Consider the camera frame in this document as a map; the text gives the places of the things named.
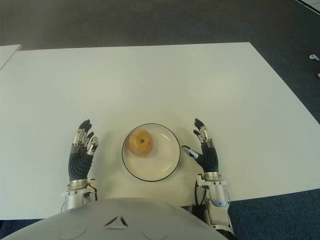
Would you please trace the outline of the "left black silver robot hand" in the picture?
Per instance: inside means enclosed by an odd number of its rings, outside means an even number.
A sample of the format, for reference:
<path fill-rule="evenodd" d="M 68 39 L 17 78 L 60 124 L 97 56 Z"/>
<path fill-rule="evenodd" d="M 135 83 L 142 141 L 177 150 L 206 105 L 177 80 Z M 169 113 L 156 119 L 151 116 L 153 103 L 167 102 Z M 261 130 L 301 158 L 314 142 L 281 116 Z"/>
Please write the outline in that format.
<path fill-rule="evenodd" d="M 68 160 L 68 176 L 70 181 L 87 179 L 92 166 L 93 157 L 99 146 L 99 139 L 90 132 L 91 121 L 85 120 L 75 132 Z"/>

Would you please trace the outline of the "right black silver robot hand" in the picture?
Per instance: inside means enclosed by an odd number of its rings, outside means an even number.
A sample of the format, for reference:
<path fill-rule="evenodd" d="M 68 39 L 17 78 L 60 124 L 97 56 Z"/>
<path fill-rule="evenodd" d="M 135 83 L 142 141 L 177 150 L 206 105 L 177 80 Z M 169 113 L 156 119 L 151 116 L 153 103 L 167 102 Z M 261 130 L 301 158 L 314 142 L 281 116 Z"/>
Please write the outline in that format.
<path fill-rule="evenodd" d="M 197 118 L 194 120 L 194 125 L 197 130 L 194 130 L 193 133 L 200 141 L 202 153 L 196 152 L 187 145 L 183 145 L 181 149 L 201 166 L 204 173 L 218 172 L 218 155 L 209 130 L 205 124 Z"/>

